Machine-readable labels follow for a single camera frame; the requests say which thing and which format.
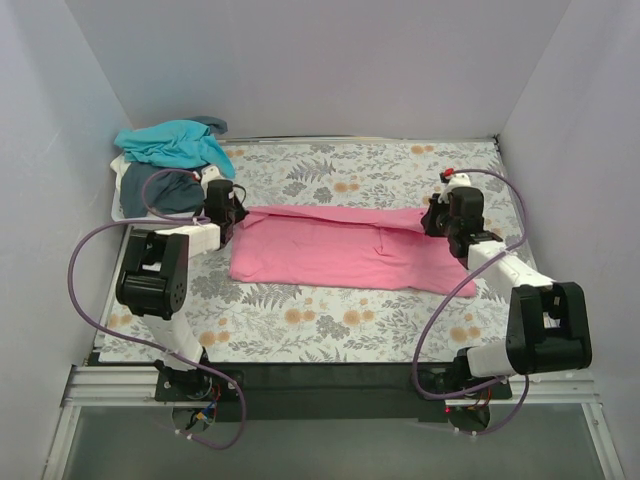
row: cable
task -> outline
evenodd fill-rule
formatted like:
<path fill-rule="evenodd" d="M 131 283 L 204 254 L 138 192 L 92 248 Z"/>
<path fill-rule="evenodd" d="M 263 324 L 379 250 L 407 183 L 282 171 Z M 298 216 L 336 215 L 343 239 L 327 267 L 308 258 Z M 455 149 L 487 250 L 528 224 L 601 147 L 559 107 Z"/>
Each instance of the cable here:
<path fill-rule="evenodd" d="M 484 402 L 484 405 L 482 405 L 482 407 L 480 408 L 488 407 L 490 401 L 491 401 L 491 389 L 489 389 L 489 395 L 487 396 L 487 401 Z"/>
<path fill-rule="evenodd" d="M 71 253 L 71 258 L 69 259 L 69 268 L 67 270 L 67 289 L 69 292 L 69 299 L 71 300 L 71 304 L 73 305 L 73 308 L 75 308 L 76 312 L 78 312 L 78 315 L 80 315 L 80 317 L 87 322 L 89 325 L 91 325 L 93 328 L 106 333 L 107 335 L 112 335 L 116 338 L 120 338 L 122 340 L 127 340 L 129 342 L 133 342 L 133 343 L 138 343 L 140 345 L 145 345 L 147 347 L 151 347 L 154 348 L 156 350 L 160 350 L 161 352 L 167 354 L 167 355 L 171 355 L 173 358 L 186 363 L 187 365 L 190 365 L 194 368 L 199 368 L 200 370 L 203 370 L 207 373 L 210 373 L 212 375 L 215 375 L 216 377 L 219 377 L 221 379 L 223 379 L 224 381 L 230 383 L 231 385 L 233 385 L 233 387 L 236 389 L 236 392 L 238 393 L 238 399 L 240 401 L 240 407 L 241 407 L 241 415 L 240 415 L 240 426 L 238 427 L 238 431 L 236 432 L 235 436 L 229 440 L 227 443 L 224 444 L 217 444 L 214 442 L 211 442 L 209 440 L 206 440 L 204 438 L 200 438 L 197 437 L 196 435 L 192 435 L 190 433 L 187 433 L 184 430 L 180 430 L 179 433 L 181 433 L 182 435 L 185 436 L 189 436 L 188 438 L 190 438 L 191 440 L 194 440 L 195 442 L 198 442 L 202 445 L 205 445 L 209 448 L 212 448 L 214 450 L 225 450 L 231 446 L 233 446 L 242 436 L 242 432 L 244 431 L 245 425 L 246 425 L 246 420 L 247 420 L 247 403 L 246 400 L 244 398 L 244 393 L 242 392 L 242 389 L 240 388 L 240 385 L 238 385 L 238 383 L 231 377 L 229 377 L 228 375 L 225 375 L 224 373 L 216 370 L 215 368 L 211 368 L 208 367 L 206 365 L 201 365 L 199 363 L 193 362 L 191 360 L 189 360 L 188 358 L 183 357 L 182 355 L 172 352 L 170 351 L 168 348 L 163 347 L 162 345 L 152 342 L 150 340 L 144 340 L 141 338 L 136 338 L 136 337 L 132 337 L 130 335 L 125 335 L 123 333 L 120 332 L 116 332 L 115 330 L 111 330 L 108 327 L 105 327 L 103 325 L 100 325 L 100 323 L 96 322 L 94 319 L 92 319 L 88 313 L 86 313 L 82 307 L 80 306 L 80 303 L 78 302 L 78 298 L 76 296 L 76 291 L 75 291 L 75 287 L 74 287 L 74 270 L 75 270 L 75 266 L 76 266 L 76 261 L 78 259 L 78 255 L 80 254 L 80 251 L 82 250 L 82 248 L 86 245 L 86 243 L 91 240 L 94 236 L 96 236 L 98 233 L 101 233 L 109 228 L 113 228 L 113 227 L 117 227 L 120 225 L 167 225 L 167 226 L 176 226 L 176 225 L 190 225 L 193 223 L 193 221 L 197 221 L 200 224 L 207 224 L 210 223 L 210 220 L 207 217 L 193 217 L 193 218 L 187 218 L 187 219 L 179 219 L 179 218 L 175 218 L 175 217 L 169 217 L 166 215 L 162 215 L 162 214 L 157 214 L 155 212 L 153 212 L 151 210 L 151 207 L 149 207 L 149 205 L 147 204 L 147 201 L 145 199 L 145 192 L 146 192 L 146 188 L 149 185 L 149 183 L 151 182 L 151 180 L 153 178 L 155 178 L 156 176 L 158 176 L 161 173 L 166 173 L 166 172 L 180 172 L 180 173 L 185 173 L 185 174 L 189 174 L 189 175 L 193 175 L 193 172 L 189 171 L 189 170 L 181 170 L 181 169 L 177 169 L 177 168 L 167 168 L 164 170 L 160 170 L 159 172 L 154 173 L 153 175 L 151 175 L 147 181 L 144 183 L 143 187 L 142 187 L 142 200 L 145 204 L 145 206 L 147 207 L 147 209 L 154 213 L 155 215 L 157 215 L 160 218 L 164 218 L 166 219 L 165 221 L 162 220 L 119 220 L 117 222 L 111 222 L 111 223 L 107 223 L 105 225 L 102 225 L 100 227 L 97 227 L 95 229 L 93 229 L 92 231 L 90 231 L 89 233 L 87 233 L 76 245 L 76 247 L 74 248 L 73 252 Z"/>
<path fill-rule="evenodd" d="M 244 188 L 242 185 L 238 185 L 237 183 L 233 184 L 233 188 L 239 188 L 244 192 L 244 197 L 242 197 L 242 200 L 238 200 L 240 202 L 240 205 L 244 204 L 244 201 L 247 199 L 247 189 Z"/>
<path fill-rule="evenodd" d="M 455 173 L 482 173 L 482 174 L 485 174 L 485 175 L 490 175 L 492 177 L 495 177 L 495 178 L 498 178 L 498 179 L 502 180 L 509 188 L 511 188 L 511 190 L 514 193 L 514 195 L 518 199 L 518 203 L 520 204 L 520 208 L 522 209 L 522 237 L 520 238 L 520 240 L 515 242 L 513 245 L 507 246 L 504 249 L 504 251 L 500 252 L 495 257 L 487 260 L 482 266 L 480 266 L 479 268 L 477 268 L 476 270 L 471 272 L 469 275 L 467 275 L 467 277 L 465 279 L 463 279 L 458 285 L 456 285 L 453 288 L 453 290 L 451 290 L 451 292 L 444 298 L 444 300 L 442 300 L 442 302 L 440 302 L 440 305 L 438 305 L 438 307 L 435 309 L 435 311 L 433 312 L 433 314 L 429 318 L 429 321 L 427 322 L 427 324 L 425 325 L 424 329 L 422 330 L 422 334 L 420 335 L 420 338 L 418 339 L 418 344 L 416 345 L 416 349 L 415 349 L 415 352 L 413 354 L 413 360 L 411 362 L 411 379 L 412 379 L 413 384 L 414 384 L 416 390 L 418 391 L 418 393 L 420 395 L 422 395 L 424 398 L 428 399 L 428 400 L 448 400 L 448 399 L 459 398 L 459 397 L 464 396 L 464 395 L 468 395 L 468 394 L 471 394 L 471 393 L 478 392 L 480 390 L 484 390 L 484 389 L 486 389 L 488 387 L 491 387 L 492 385 L 496 385 L 497 383 L 500 383 L 501 381 L 504 380 L 503 378 L 494 378 L 492 380 L 488 380 L 488 381 L 483 382 L 483 383 L 481 383 L 479 385 L 476 385 L 475 387 L 464 388 L 464 389 L 462 389 L 462 390 L 460 390 L 458 392 L 453 392 L 453 393 L 432 393 L 432 392 L 426 391 L 420 385 L 420 380 L 418 378 L 418 363 L 419 363 L 419 358 L 420 358 L 420 352 L 422 351 L 422 347 L 423 347 L 424 342 L 425 342 L 425 340 L 427 338 L 427 335 L 429 334 L 429 331 L 431 330 L 431 328 L 435 324 L 436 320 L 438 319 L 438 317 L 440 316 L 442 311 L 449 304 L 449 302 L 451 302 L 451 300 L 453 300 L 453 298 L 458 294 L 458 292 L 460 290 L 462 290 L 462 288 L 465 285 L 467 285 L 469 282 L 471 282 L 471 280 L 476 278 L 478 275 L 480 275 L 482 272 L 484 272 L 487 268 L 489 268 L 491 265 L 496 263 L 498 260 L 500 260 L 500 259 L 504 258 L 505 256 L 507 256 L 509 254 L 509 252 L 511 252 L 511 251 L 515 250 L 516 248 L 522 246 L 527 241 L 527 237 L 528 237 L 526 204 L 524 202 L 524 199 L 520 195 L 520 192 L 515 188 L 515 186 L 509 180 L 507 180 L 505 177 L 503 177 L 502 175 L 500 175 L 498 173 L 494 173 L 494 172 L 492 172 L 490 170 L 484 170 L 484 169 L 479 169 L 479 168 L 466 168 L 466 169 L 462 169 L 462 170 L 456 170 Z M 524 389 L 524 391 L 522 393 L 522 398 L 520 399 L 520 401 L 518 402 L 518 404 L 514 408 L 513 412 L 511 412 L 511 414 L 507 415 L 507 417 L 505 417 L 505 419 L 502 420 L 501 422 L 499 422 L 498 424 L 496 424 L 493 427 L 491 427 L 491 428 L 485 430 L 484 432 L 482 432 L 482 434 L 494 432 L 494 431 L 502 428 L 520 410 L 520 407 L 522 407 L 522 404 L 524 403 L 526 395 L 529 392 L 529 379 L 526 376 L 525 376 L 525 382 L 526 382 L 525 383 L 525 389 Z"/>

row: dark blue cloth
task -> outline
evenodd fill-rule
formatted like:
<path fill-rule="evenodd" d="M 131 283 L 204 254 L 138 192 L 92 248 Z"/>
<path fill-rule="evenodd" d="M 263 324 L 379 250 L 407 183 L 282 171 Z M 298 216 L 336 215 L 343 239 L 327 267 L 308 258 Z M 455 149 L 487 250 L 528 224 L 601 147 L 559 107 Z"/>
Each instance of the dark blue cloth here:
<path fill-rule="evenodd" d="M 162 168 L 133 162 L 122 177 L 120 205 L 125 218 L 145 217 L 142 187 L 147 179 Z M 204 191 L 192 176 L 178 172 L 158 175 L 147 187 L 147 203 L 160 213 L 193 212 L 204 202 Z"/>

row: white enclosure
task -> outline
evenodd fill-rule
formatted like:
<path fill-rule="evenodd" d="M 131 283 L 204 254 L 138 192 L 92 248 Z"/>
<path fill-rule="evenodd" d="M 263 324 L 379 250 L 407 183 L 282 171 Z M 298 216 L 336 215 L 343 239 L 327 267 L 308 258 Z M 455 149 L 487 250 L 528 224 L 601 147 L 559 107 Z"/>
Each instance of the white enclosure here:
<path fill-rule="evenodd" d="M 216 115 L 227 137 L 500 134 L 541 269 L 586 291 L 604 413 L 640 477 L 640 4 L 633 0 L 0 0 L 0 476 L 37 478 L 93 332 L 67 299 L 107 221 L 121 128 Z M 119 232 L 79 294 L 98 315 Z"/>

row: table surface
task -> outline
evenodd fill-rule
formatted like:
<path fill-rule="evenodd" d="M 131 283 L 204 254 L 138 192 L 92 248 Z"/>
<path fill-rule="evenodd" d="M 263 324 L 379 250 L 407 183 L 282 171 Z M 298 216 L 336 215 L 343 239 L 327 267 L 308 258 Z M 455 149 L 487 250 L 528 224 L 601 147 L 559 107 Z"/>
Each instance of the table surface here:
<path fill-rule="evenodd" d="M 245 205 L 335 205 L 395 209 L 425 206 L 447 167 L 504 173 L 493 142 L 318 141 L 226 144 L 247 190 Z M 472 175 L 485 195 L 487 228 L 507 244 L 521 235 L 507 187 Z M 444 298 L 416 290 L 383 291 L 248 284 L 229 278 L 231 248 L 189 266 L 183 307 L 213 362 L 407 362 L 430 314 Z M 518 253 L 533 259 L 528 246 Z M 462 347 L 504 336 L 508 305 L 482 279 L 474 298 L 456 298 L 431 330 L 421 360 L 450 361 Z M 113 292 L 104 320 L 122 333 L 151 335 Z M 159 354 L 107 336 L 100 362 L 151 362 Z"/>

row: pink cloth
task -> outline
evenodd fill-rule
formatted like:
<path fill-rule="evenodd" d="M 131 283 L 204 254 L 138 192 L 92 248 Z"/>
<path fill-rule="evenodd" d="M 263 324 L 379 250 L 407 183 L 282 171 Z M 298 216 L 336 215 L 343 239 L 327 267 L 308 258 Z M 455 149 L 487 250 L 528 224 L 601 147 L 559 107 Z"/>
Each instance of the pink cloth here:
<path fill-rule="evenodd" d="M 424 209 L 253 207 L 234 232 L 231 278 L 243 282 L 449 293 L 465 276 Z M 475 285 L 462 296 L 475 295 Z"/>

